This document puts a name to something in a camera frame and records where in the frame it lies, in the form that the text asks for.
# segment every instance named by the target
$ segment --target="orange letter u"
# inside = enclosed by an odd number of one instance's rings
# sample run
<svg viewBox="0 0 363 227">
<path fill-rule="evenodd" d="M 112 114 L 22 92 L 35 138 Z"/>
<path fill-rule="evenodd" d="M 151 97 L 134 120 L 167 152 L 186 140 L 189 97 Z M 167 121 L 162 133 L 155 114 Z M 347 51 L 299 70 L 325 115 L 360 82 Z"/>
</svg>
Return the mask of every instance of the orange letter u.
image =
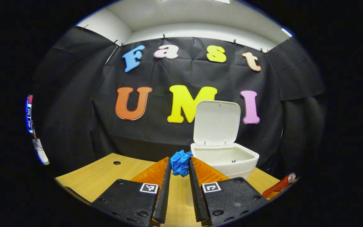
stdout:
<svg viewBox="0 0 363 227">
<path fill-rule="evenodd" d="M 136 120 L 144 115 L 145 107 L 147 105 L 148 93 L 152 92 L 150 87 L 140 87 L 137 92 L 140 94 L 138 97 L 137 108 L 134 111 L 127 109 L 128 96 L 133 91 L 130 87 L 122 87 L 117 89 L 118 97 L 116 102 L 116 114 L 119 118 L 125 120 Z"/>
</svg>

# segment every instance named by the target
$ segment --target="black fabric backdrop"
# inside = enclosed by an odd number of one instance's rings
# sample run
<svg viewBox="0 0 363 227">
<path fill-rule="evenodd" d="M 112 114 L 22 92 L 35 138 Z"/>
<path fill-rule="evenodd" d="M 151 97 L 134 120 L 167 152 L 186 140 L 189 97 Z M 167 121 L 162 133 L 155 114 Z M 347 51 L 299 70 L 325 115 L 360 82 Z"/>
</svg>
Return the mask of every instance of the black fabric backdrop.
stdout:
<svg viewBox="0 0 363 227">
<path fill-rule="evenodd" d="M 140 65 L 125 73 L 123 54 L 141 44 L 145 49 Z M 166 44 L 179 47 L 176 59 L 154 57 Z M 222 46 L 226 62 L 209 61 L 209 45 Z M 258 58 L 260 72 L 250 69 L 242 56 L 245 52 Z M 236 143 L 260 155 L 257 167 L 263 171 L 278 178 L 289 172 L 300 175 L 308 161 L 314 161 L 326 115 L 324 86 L 314 63 L 294 39 L 268 53 L 192 37 L 146 40 L 120 48 L 75 27 L 50 50 L 34 77 L 32 117 L 56 175 L 113 152 L 158 161 L 181 149 L 189 151 L 194 121 L 167 121 L 173 100 L 169 87 L 178 84 L 186 86 L 193 98 L 203 86 L 215 87 L 216 100 L 240 105 L 241 119 L 246 110 L 240 91 L 257 92 L 260 122 L 246 125 L 241 120 Z M 144 115 L 134 121 L 115 113 L 117 89 L 125 86 L 134 89 L 127 103 L 131 111 L 137 105 L 137 88 L 153 89 Z"/>
</svg>

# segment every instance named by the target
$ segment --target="white bin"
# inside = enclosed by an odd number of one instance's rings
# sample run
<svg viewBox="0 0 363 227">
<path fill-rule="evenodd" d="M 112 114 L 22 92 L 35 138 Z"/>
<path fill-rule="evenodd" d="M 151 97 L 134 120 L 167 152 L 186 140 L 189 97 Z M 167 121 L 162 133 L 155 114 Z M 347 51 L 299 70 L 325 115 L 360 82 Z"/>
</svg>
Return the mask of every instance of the white bin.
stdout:
<svg viewBox="0 0 363 227">
<path fill-rule="evenodd" d="M 234 143 L 240 124 L 240 106 L 234 102 L 199 102 L 194 121 L 191 152 L 229 178 L 247 180 L 259 155 Z"/>
</svg>

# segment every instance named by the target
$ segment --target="orange handle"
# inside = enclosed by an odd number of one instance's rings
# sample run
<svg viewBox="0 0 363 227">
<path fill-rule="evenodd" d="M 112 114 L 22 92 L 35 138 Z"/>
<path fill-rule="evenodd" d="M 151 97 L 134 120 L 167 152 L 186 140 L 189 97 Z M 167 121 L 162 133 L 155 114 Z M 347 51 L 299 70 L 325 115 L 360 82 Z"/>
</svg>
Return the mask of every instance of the orange handle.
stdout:
<svg viewBox="0 0 363 227">
<path fill-rule="evenodd" d="M 291 177 L 291 182 L 293 182 L 292 179 L 292 174 L 289 174 L 288 176 L 284 177 L 281 181 L 279 181 L 278 183 L 274 184 L 273 187 L 270 187 L 269 189 L 265 190 L 262 193 L 262 196 L 264 198 L 267 198 L 271 195 L 271 193 L 273 193 L 274 191 L 281 191 L 282 189 L 284 189 L 285 187 L 287 187 L 289 184 L 291 184 L 288 180 Z"/>
</svg>

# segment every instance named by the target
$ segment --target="blue letter f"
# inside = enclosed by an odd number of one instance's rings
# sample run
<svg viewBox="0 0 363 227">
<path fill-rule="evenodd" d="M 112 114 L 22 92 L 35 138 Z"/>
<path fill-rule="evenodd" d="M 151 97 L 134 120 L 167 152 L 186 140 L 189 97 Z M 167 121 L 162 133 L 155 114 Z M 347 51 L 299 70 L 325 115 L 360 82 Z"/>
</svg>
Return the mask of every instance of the blue letter f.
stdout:
<svg viewBox="0 0 363 227">
<path fill-rule="evenodd" d="M 140 64 L 140 62 L 135 61 L 135 59 L 141 59 L 142 53 L 140 50 L 144 50 L 144 49 L 145 49 L 144 45 L 139 45 L 138 47 L 132 49 L 130 52 L 123 55 L 123 58 L 125 59 L 125 65 L 127 66 L 125 68 L 125 72 L 128 72 L 131 69 L 134 69 L 135 67 L 137 67 Z"/>
</svg>

